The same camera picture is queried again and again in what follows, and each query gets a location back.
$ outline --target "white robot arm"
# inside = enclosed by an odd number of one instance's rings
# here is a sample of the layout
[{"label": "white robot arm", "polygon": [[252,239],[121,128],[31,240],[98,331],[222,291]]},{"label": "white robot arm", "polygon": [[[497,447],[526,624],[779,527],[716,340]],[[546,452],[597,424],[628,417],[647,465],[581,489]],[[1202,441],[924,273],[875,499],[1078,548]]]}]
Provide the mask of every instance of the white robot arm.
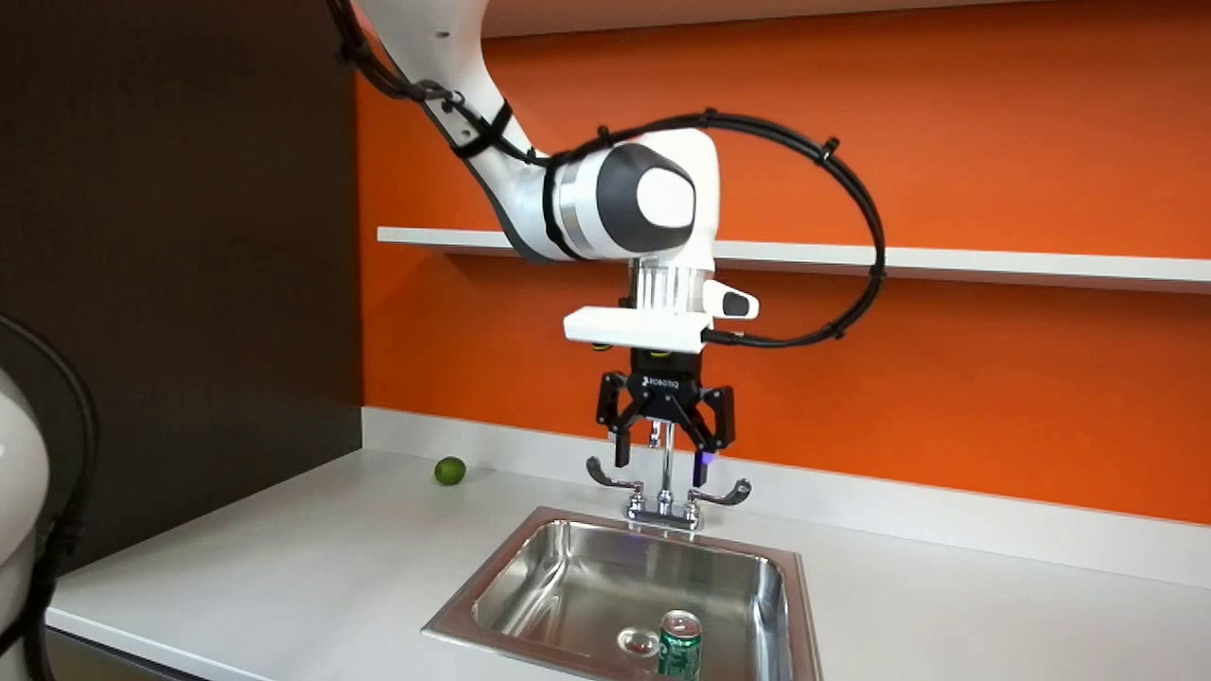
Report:
[{"label": "white robot arm", "polygon": [[[497,90],[479,17],[486,0],[328,0],[340,54],[383,94],[411,98],[479,176],[507,240],[538,259],[633,259],[628,305],[581,305],[565,316],[570,340],[633,348],[633,374],[603,374],[597,424],[628,465],[633,419],[677,424],[695,450],[692,489],[734,438],[729,384],[698,384],[703,344],[798,348],[837,340],[881,291],[886,239],[861,181],[837,157],[837,139],[741,112],[682,112],[638,128],[597,133],[570,150],[533,150]],[[755,316],[755,300],[716,279],[717,157],[703,128],[761,136],[822,165],[861,210],[875,259],[854,301],[798,335],[750,335],[716,320]]]},{"label": "white robot arm", "polygon": [[698,350],[716,316],[755,316],[755,300],[711,279],[717,161],[698,128],[642,133],[574,157],[533,150],[479,54],[486,0],[354,0],[397,90],[422,100],[486,190],[507,240],[542,259],[633,259],[637,305],[565,316],[570,340]]}]

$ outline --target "white countertop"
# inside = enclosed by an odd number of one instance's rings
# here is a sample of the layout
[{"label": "white countertop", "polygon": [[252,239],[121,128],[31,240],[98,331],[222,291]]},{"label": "white countertop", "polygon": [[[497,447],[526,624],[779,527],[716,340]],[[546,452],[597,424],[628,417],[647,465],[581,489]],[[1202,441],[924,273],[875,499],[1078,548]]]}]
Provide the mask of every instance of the white countertop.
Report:
[{"label": "white countertop", "polygon": [[[71,572],[50,624],[200,677],[561,677],[422,635],[533,510],[614,517],[619,493],[359,450]],[[1211,588],[837,527],[709,515],[711,535],[801,551],[828,681],[1202,681]]]}]

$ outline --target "white shelf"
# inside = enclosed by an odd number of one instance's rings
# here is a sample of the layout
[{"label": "white shelf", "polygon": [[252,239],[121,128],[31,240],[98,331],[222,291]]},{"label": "white shelf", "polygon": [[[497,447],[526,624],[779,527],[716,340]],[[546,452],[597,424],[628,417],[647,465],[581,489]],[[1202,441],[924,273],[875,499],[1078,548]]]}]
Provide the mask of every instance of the white shelf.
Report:
[{"label": "white shelf", "polygon": [[[510,254],[503,232],[456,225],[377,225],[377,240],[449,254]],[[792,273],[867,273],[867,244],[838,240],[717,240],[717,263]],[[1034,254],[1034,249],[886,249],[894,274],[982,279],[982,282],[1060,282],[1060,287],[1134,287],[1211,293],[1211,258],[1108,258],[1108,254]]]},{"label": "white shelf", "polygon": [[574,28],[637,28],[685,23],[750,23],[796,15],[859,15],[859,11],[914,11],[1011,0],[490,0],[484,15],[486,37],[517,35],[574,35]]}]

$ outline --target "stainless steel sink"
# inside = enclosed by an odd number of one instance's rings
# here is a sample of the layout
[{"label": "stainless steel sink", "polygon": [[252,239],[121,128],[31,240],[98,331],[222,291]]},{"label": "stainless steel sink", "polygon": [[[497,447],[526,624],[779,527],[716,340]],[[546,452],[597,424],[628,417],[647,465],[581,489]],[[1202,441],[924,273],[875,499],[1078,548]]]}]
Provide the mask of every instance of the stainless steel sink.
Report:
[{"label": "stainless steel sink", "polygon": [[658,626],[671,607],[703,624],[703,681],[822,677],[796,551],[553,505],[538,505],[422,626],[566,672],[656,677],[656,662],[616,640]]}]

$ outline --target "small green object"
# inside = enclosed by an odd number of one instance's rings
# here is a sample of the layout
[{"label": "small green object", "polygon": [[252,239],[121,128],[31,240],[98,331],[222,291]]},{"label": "small green object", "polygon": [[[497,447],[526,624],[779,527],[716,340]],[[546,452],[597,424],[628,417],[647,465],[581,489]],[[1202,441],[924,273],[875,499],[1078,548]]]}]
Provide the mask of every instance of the small green object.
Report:
[{"label": "small green object", "polygon": [[432,465],[432,480],[440,480],[442,489],[460,484],[464,475],[464,460],[460,459],[442,459],[440,465]]}]

